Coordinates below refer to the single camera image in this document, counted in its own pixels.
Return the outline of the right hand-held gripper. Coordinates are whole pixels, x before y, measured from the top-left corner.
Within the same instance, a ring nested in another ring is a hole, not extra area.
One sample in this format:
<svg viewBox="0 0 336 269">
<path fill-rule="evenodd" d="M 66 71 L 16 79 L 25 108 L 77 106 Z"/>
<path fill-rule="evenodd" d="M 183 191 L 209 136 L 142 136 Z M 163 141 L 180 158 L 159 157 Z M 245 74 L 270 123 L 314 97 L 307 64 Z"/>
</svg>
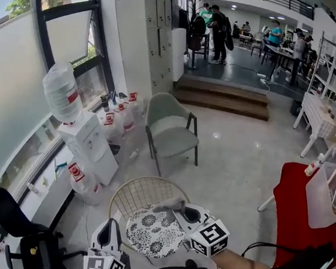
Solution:
<svg viewBox="0 0 336 269">
<path fill-rule="evenodd" d="M 184 210 L 173 210 L 176 221 L 185 233 L 184 246 L 212 258 L 228 245 L 229 231 L 200 205 L 187 203 Z"/>
</svg>

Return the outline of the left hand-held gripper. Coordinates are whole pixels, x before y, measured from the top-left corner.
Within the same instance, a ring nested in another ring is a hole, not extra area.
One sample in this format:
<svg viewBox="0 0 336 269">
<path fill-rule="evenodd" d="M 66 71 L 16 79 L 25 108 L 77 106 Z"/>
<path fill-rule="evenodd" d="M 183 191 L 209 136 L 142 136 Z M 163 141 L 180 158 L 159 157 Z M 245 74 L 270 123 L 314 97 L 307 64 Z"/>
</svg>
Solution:
<svg viewBox="0 0 336 269">
<path fill-rule="evenodd" d="M 121 248 L 121 232 L 118 222 L 110 218 L 92 234 L 83 269 L 125 269 L 127 253 Z"/>
</svg>

